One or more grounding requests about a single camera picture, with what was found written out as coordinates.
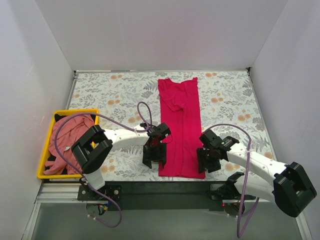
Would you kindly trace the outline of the magenta t shirt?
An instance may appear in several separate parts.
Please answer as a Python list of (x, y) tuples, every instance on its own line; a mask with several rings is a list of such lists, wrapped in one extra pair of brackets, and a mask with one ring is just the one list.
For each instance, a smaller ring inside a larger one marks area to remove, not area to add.
[(159, 79), (160, 120), (166, 123), (172, 137), (165, 140), (166, 164), (159, 164), (161, 177), (204, 179), (199, 172), (197, 149), (203, 145), (198, 78), (181, 83)]

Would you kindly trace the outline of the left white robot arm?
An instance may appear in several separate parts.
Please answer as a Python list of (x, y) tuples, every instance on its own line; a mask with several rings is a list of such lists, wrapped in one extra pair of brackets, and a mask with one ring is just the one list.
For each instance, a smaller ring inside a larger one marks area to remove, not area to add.
[(102, 129), (99, 125), (90, 127), (71, 147), (82, 174), (89, 183), (89, 194), (95, 200), (106, 196), (105, 181), (101, 166), (110, 152), (131, 146), (142, 146), (142, 163), (152, 168), (152, 163), (167, 163), (167, 144), (163, 142), (171, 130), (166, 123), (158, 126), (141, 123), (129, 129)]

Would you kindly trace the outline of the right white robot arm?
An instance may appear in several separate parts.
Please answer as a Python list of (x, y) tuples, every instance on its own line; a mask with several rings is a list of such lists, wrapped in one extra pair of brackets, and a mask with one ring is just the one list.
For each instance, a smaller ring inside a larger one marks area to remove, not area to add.
[(255, 151), (248, 151), (239, 140), (227, 136), (221, 138), (212, 130), (199, 137), (203, 147), (198, 148), (199, 172), (212, 173), (221, 169), (221, 160), (248, 167), (249, 174), (236, 172), (212, 193), (223, 200), (247, 195), (275, 203), (290, 217), (298, 217), (317, 196), (305, 169), (297, 162), (291, 164), (274, 161)]

